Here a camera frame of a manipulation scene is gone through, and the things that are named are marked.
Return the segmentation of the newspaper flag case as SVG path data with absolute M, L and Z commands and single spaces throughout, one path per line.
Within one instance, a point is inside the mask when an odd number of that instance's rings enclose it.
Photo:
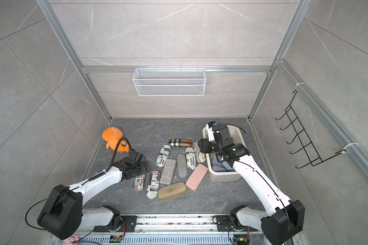
M 136 176 L 135 182 L 134 182 L 134 190 L 136 192 L 141 192 L 144 188 L 144 182 L 145 182 L 145 174 Z
M 153 200 L 157 197 L 157 193 L 159 190 L 159 180 L 160 180 L 161 173 L 159 170 L 153 170 L 151 172 L 150 181 L 147 186 L 146 197 L 149 200 Z

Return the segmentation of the purple case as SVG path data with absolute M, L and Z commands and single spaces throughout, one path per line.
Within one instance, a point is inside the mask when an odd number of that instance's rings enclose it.
M 222 162 L 218 162 L 216 155 L 211 160 L 212 170 L 215 172 L 227 172 L 228 170 Z

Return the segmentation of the beige plastic storage bin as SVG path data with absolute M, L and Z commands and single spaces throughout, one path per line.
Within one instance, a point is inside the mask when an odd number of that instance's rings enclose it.
M 228 125 L 228 129 L 230 132 L 230 136 L 233 138 L 233 142 L 235 144 L 243 144 L 246 147 L 246 144 L 244 142 L 244 139 L 242 137 L 242 131 L 239 127 Z M 209 178 L 212 182 L 232 182 L 232 181 L 238 181 L 241 179 L 241 175 L 237 172 L 216 172 L 212 169 L 213 165 L 213 157 L 214 153 L 207 153 L 205 155 L 206 157 L 206 166 L 209 170 Z

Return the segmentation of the stone grey case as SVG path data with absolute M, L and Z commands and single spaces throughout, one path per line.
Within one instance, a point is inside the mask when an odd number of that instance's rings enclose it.
M 175 168 L 176 168 L 176 159 L 168 158 L 164 165 L 159 183 L 164 185 L 170 185 L 173 179 Z

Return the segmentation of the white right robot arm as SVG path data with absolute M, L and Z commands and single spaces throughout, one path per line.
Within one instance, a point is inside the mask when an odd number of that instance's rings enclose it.
M 200 151 L 212 153 L 218 163 L 232 168 L 251 187 L 261 201 L 264 211 L 246 206 L 233 209 L 230 214 L 232 229 L 253 228 L 264 234 L 272 245 L 282 245 L 300 233 L 304 225 L 305 207 L 299 201 L 292 201 L 280 191 L 264 174 L 249 150 L 240 143 L 234 143 L 227 125 L 214 121 L 206 124 L 207 138 L 199 141 Z

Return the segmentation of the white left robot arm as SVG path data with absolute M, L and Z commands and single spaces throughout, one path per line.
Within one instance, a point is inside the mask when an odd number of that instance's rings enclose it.
M 129 153 L 116 161 L 116 150 L 122 142 L 129 147 Z M 127 138 L 119 139 L 115 149 L 108 167 L 100 173 L 70 186 L 60 184 L 54 187 L 49 197 L 42 200 L 44 206 L 37 218 L 37 224 L 26 224 L 36 230 L 48 231 L 61 240 L 85 229 L 115 232 L 123 228 L 119 210 L 109 205 L 92 209 L 83 207 L 91 198 L 110 186 L 147 172 L 144 155 L 134 150 Z

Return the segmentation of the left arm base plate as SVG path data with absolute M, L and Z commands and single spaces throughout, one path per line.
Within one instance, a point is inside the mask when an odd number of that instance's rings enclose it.
M 138 217 L 135 215 L 124 215 L 114 217 L 106 226 L 96 226 L 94 232 L 134 232 Z

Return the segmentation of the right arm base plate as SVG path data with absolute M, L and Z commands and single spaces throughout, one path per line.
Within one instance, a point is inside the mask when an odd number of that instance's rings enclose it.
M 215 215 L 213 216 L 213 222 L 217 226 L 218 232 L 238 231 L 238 232 L 255 232 L 258 231 L 252 227 L 245 227 L 239 224 L 239 222 L 231 215 Z

